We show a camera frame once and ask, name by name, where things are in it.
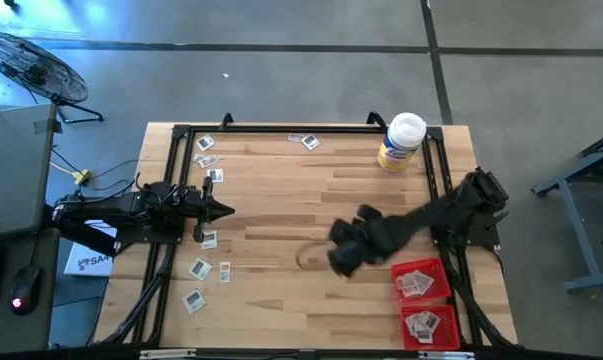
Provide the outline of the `black floor fan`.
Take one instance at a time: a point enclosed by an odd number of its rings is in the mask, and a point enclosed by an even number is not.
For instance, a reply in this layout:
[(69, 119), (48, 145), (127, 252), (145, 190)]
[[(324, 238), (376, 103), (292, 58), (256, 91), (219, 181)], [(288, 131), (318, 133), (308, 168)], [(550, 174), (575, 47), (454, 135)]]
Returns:
[(0, 73), (25, 88), (50, 100), (57, 107), (72, 107), (92, 117), (68, 119), (63, 123), (103, 122), (100, 112), (79, 106), (88, 98), (85, 80), (71, 66), (44, 48), (15, 35), (0, 32)]

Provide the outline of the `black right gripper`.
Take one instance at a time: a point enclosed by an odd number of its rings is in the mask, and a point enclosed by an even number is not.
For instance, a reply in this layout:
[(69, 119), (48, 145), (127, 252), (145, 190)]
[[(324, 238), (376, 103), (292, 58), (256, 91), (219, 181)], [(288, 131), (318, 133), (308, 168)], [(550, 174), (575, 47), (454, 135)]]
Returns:
[(327, 252), (331, 269), (339, 276), (351, 277), (363, 264), (379, 265), (406, 244), (406, 216), (383, 216), (364, 204), (356, 217), (334, 221), (328, 239), (335, 247)]

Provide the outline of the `white printed cardboard box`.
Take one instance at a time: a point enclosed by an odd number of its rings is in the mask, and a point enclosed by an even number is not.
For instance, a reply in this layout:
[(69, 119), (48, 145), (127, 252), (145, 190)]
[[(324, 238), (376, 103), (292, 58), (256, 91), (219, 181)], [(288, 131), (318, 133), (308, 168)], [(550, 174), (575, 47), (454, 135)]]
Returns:
[(109, 277), (113, 258), (74, 243), (64, 268), (65, 275)]

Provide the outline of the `grey metal table frame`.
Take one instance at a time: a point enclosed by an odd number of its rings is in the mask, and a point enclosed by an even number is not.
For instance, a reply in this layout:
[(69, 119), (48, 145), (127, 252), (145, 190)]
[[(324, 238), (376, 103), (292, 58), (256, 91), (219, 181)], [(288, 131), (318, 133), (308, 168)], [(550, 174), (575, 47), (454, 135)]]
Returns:
[(578, 153), (579, 159), (568, 169), (551, 177), (545, 182), (533, 186), (530, 191), (538, 198), (544, 198), (549, 192), (558, 190), (567, 210), (568, 219), (575, 232), (580, 251), (585, 260), (588, 275), (576, 277), (564, 283), (568, 292), (603, 286), (603, 270), (595, 256), (586, 229), (585, 218), (579, 213), (571, 185), (580, 180), (603, 183), (603, 176), (592, 176), (591, 173), (603, 166), (603, 137)]

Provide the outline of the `black support bar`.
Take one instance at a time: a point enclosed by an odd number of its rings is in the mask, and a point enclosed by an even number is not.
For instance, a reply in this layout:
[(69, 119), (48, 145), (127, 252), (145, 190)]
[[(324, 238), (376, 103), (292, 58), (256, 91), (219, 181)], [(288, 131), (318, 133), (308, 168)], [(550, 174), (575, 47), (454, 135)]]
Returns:
[(67, 215), (63, 209), (58, 210), (50, 205), (45, 205), (41, 228), (57, 229), (65, 239), (103, 255), (116, 256), (114, 237), (87, 225), (84, 220), (72, 214)]

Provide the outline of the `Lysol wipes canister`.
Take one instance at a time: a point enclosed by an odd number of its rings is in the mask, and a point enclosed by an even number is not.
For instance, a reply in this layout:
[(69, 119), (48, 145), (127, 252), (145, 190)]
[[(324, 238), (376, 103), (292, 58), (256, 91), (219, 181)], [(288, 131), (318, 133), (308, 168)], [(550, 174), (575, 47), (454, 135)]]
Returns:
[(388, 172), (403, 172), (414, 153), (422, 144), (427, 132), (427, 123), (414, 113), (396, 115), (379, 148), (377, 160)]

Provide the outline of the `grey computer monitor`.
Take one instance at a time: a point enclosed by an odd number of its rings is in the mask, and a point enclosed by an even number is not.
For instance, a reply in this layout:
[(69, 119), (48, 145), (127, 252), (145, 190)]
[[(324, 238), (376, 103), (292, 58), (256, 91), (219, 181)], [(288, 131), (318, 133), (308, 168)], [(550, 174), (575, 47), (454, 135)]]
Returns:
[(0, 110), (0, 239), (41, 225), (57, 107)]

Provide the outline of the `white metal bracket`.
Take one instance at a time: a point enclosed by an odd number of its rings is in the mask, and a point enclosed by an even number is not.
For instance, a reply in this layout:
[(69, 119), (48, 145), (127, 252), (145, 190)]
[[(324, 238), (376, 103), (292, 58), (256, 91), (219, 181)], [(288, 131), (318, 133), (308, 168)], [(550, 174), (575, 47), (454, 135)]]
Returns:
[(473, 352), (457, 351), (419, 351), (420, 360), (475, 360)]
[(142, 350), (138, 360), (168, 360), (195, 357), (196, 348), (152, 349)]

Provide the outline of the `black aluminium table frame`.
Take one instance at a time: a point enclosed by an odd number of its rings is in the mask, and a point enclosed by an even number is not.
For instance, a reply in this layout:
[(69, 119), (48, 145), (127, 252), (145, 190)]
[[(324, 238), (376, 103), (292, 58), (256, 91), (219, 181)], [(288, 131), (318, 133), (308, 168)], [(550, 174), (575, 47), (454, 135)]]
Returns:
[[(281, 125), (207, 124), (224, 171), (214, 197), (235, 209), (213, 223), (218, 245), (185, 237), (176, 251), (160, 343), (164, 347), (399, 349), (399, 304), (388, 266), (351, 278), (327, 266), (326, 234), (367, 203), (401, 214), (429, 200), (424, 160), (382, 170), (381, 134), (319, 131), (310, 151)], [(204, 281), (196, 258), (212, 265)], [(219, 281), (231, 263), (229, 283)], [(182, 298), (198, 288), (206, 304), (190, 315)]]

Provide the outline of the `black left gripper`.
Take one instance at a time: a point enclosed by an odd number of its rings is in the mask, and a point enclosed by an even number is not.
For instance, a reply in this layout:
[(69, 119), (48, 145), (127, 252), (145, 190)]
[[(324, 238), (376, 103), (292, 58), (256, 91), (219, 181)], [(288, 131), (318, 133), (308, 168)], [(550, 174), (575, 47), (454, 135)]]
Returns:
[[(212, 178), (205, 176), (203, 178), (202, 186), (200, 188), (197, 188), (196, 186), (189, 187), (183, 198), (183, 215), (186, 218), (196, 220), (196, 224), (193, 228), (193, 239), (195, 242), (203, 241), (203, 227), (204, 223), (208, 222), (211, 209), (209, 202), (212, 189)], [(223, 211), (214, 212), (212, 214), (212, 221), (217, 221), (221, 218), (233, 215), (235, 211), (234, 208), (224, 205), (217, 200), (212, 201), (212, 208), (215, 211)]]

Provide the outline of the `black computer mouse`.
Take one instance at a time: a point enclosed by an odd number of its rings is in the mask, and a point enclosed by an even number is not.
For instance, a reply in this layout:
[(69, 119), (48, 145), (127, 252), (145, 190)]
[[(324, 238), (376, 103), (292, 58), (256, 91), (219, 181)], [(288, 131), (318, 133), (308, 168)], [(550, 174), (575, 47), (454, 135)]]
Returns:
[(36, 308), (42, 272), (38, 265), (27, 265), (17, 271), (9, 291), (10, 308), (15, 315), (26, 315)]

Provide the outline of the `red plastic mesh basket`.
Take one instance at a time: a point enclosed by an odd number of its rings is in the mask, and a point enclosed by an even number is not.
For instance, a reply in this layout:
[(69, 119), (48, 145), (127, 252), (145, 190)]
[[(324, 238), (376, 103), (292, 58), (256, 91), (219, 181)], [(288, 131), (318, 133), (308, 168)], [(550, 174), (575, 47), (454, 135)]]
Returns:
[[(433, 334), (432, 344), (421, 344), (412, 337), (405, 325), (404, 318), (411, 314), (420, 314), (429, 311), (440, 318), (440, 323)], [(402, 306), (400, 311), (400, 324), (402, 328), (403, 343), (407, 350), (414, 351), (447, 351), (460, 348), (460, 337), (457, 327), (454, 308), (451, 305), (408, 305)], [(419, 320), (415, 327), (425, 328)]]
[[(434, 283), (424, 295), (415, 293), (413, 296), (405, 298), (397, 288), (396, 278), (406, 273), (414, 272), (415, 270), (432, 277), (434, 279)], [(448, 283), (442, 261), (439, 258), (427, 258), (393, 265), (391, 268), (391, 277), (395, 286), (395, 292), (398, 300), (402, 304), (432, 302), (442, 298), (447, 298), (451, 295), (450, 285)]]

